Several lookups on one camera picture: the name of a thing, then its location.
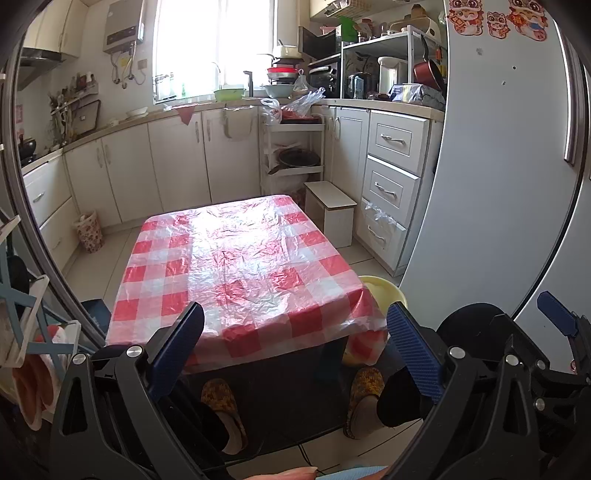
foot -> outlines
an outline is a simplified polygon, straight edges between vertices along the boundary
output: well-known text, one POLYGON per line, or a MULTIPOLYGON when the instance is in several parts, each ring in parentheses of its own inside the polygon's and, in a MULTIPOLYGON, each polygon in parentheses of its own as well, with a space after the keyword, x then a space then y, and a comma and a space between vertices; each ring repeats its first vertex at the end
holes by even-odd
POLYGON ((384 389, 384 379, 377 368, 362 368, 351 385, 344 434, 351 439, 363 438, 384 425, 379 421, 376 405, 384 389))
POLYGON ((230 439, 223 451, 235 455, 244 450, 248 445, 248 438, 230 385, 221 378, 208 381, 201 390, 201 401, 220 417, 228 431, 230 439))

drawer handle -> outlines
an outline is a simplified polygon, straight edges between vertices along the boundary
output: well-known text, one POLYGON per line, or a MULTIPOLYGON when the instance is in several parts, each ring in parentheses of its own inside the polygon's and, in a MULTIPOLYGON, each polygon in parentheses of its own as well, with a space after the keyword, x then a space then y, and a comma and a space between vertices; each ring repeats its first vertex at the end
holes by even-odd
POLYGON ((379 236, 376 232, 374 232, 371 227, 368 225, 368 230, 369 232, 378 240, 381 240, 382 242, 386 243, 386 239, 383 236, 379 236))
POLYGON ((380 137, 382 137, 384 140, 387 140, 389 142, 396 142, 401 145, 404 145, 406 143, 404 140, 400 140, 399 138, 392 138, 389 135, 380 134, 380 137))
POLYGON ((384 193, 387 193, 388 195, 392 195, 394 198, 398 198, 398 194, 396 192, 391 192, 389 190, 386 190, 377 181, 374 182, 374 185, 378 188, 378 190, 380 192, 384 192, 384 193))
POLYGON ((41 197, 43 197, 45 195, 45 192, 41 192, 39 195, 37 195, 35 198, 33 198, 33 203, 37 203, 39 200, 41 200, 41 197))
POLYGON ((51 247, 51 249, 55 250, 57 247, 59 247, 62 239, 63 239, 63 237, 60 237, 60 239, 57 241, 56 245, 54 247, 51 247))

red checkered tablecloth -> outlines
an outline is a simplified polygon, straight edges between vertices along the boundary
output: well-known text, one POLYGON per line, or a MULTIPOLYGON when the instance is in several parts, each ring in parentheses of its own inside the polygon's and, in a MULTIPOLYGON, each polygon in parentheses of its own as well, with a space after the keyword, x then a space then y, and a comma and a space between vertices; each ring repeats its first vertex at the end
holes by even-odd
POLYGON ((107 344, 145 344, 189 301, 205 329, 189 371, 236 365, 349 335, 367 364, 386 342, 374 298, 314 223, 275 195, 149 218, 123 277, 107 344))

cabinet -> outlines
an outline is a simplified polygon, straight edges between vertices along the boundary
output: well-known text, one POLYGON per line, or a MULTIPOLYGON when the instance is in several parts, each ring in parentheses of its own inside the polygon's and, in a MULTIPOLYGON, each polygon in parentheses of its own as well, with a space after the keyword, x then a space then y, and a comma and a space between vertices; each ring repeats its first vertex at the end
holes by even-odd
POLYGON ((357 203, 361 203, 369 111, 337 108, 334 130, 332 183, 357 203))
POLYGON ((80 0, 53 0, 29 26, 23 46, 79 57, 87 13, 80 0))
MULTIPOLYGON (((126 128, 100 141, 121 221, 162 213, 148 125, 126 128)), ((170 153, 171 157, 175 155, 175 152, 170 153)))
POLYGON ((164 211, 209 205, 201 113, 194 113, 188 125, 179 116, 150 122, 148 132, 164 211))
POLYGON ((249 111, 251 129, 248 135, 240 139, 226 135, 225 109, 203 112, 205 158, 213 203, 233 202, 261 195, 258 109, 250 107, 249 111))
POLYGON ((80 212, 96 210, 102 227, 121 223, 100 140, 67 152, 66 167, 80 212))

range hood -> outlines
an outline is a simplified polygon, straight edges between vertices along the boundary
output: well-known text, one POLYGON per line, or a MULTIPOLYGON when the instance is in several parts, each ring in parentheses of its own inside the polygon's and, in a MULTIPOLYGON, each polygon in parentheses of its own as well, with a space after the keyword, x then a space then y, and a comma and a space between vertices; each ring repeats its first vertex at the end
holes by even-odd
POLYGON ((61 53, 40 48, 23 48, 18 69, 17 90, 23 90, 37 77, 57 67, 63 58, 61 53))

